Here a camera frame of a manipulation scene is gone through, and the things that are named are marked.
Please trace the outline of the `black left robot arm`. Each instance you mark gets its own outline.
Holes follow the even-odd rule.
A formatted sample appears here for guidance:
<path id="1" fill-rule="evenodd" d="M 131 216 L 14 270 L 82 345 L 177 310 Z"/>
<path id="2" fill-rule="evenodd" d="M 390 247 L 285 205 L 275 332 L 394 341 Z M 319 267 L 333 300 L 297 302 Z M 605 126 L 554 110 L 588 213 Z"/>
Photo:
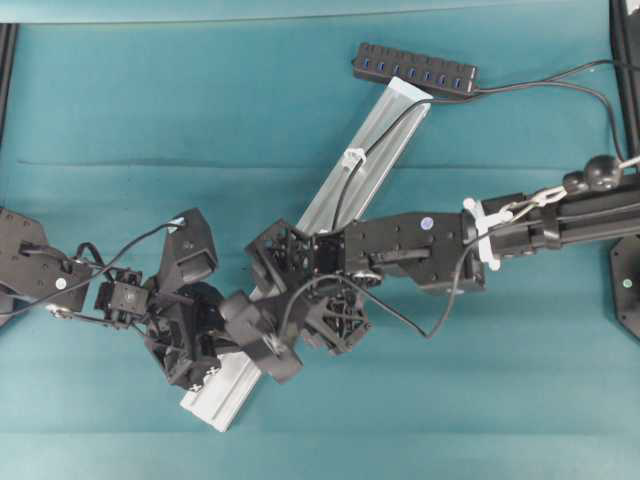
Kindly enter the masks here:
<path id="1" fill-rule="evenodd" d="M 199 209 L 161 225 L 159 270 L 106 262 L 84 242 L 74 255 L 51 246 L 42 225 L 1 211 L 1 321 L 36 306 L 57 318 L 135 329 L 169 384 L 197 391 L 221 366 L 221 293 L 207 283 L 217 267 L 209 224 Z"/>

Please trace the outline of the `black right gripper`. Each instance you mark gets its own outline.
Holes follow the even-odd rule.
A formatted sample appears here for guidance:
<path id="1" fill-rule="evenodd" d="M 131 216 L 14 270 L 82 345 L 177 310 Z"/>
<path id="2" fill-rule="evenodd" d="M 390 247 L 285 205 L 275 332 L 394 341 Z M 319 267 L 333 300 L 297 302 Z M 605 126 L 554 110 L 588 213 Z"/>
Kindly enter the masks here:
<path id="1" fill-rule="evenodd" d="M 339 233 L 306 234 L 283 220 L 245 247 L 281 340 L 301 337 L 340 355 L 368 333 L 364 295 L 343 277 L 343 247 Z"/>

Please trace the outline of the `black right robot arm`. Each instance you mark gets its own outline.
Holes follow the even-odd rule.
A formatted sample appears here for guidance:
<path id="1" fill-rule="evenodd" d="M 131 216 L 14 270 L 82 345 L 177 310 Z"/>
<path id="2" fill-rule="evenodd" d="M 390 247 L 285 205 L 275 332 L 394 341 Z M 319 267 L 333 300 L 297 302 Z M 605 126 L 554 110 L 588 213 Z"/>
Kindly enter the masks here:
<path id="1" fill-rule="evenodd" d="M 326 233 L 279 221 L 246 249 L 259 288 L 257 328 L 277 355 L 298 339 L 335 355 L 369 331 L 365 303 L 388 276 L 454 300 L 485 287 L 487 269 L 542 249 L 639 231 L 637 161 L 608 155 L 533 194 L 469 200 L 455 213 L 414 211 L 353 220 Z"/>

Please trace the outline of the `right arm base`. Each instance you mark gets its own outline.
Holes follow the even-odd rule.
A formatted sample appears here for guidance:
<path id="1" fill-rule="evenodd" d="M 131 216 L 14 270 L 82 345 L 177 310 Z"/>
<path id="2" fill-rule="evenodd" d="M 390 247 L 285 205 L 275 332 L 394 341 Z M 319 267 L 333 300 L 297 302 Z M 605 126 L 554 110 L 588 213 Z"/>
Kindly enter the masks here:
<path id="1" fill-rule="evenodd" d="M 639 236 L 619 239 L 609 251 L 615 318 L 639 341 Z"/>

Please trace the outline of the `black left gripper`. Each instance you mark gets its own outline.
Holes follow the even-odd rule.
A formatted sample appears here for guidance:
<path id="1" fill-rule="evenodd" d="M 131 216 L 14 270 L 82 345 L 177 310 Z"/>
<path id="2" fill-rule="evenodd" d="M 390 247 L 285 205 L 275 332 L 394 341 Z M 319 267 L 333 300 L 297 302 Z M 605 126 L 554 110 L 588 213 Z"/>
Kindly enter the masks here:
<path id="1" fill-rule="evenodd" d="M 223 319 L 217 307 L 222 294 L 205 282 L 162 294 L 154 276 L 124 270 L 103 282 L 94 308 L 116 329 L 144 328 L 145 348 L 169 384 L 197 391 L 221 366 L 216 351 Z"/>

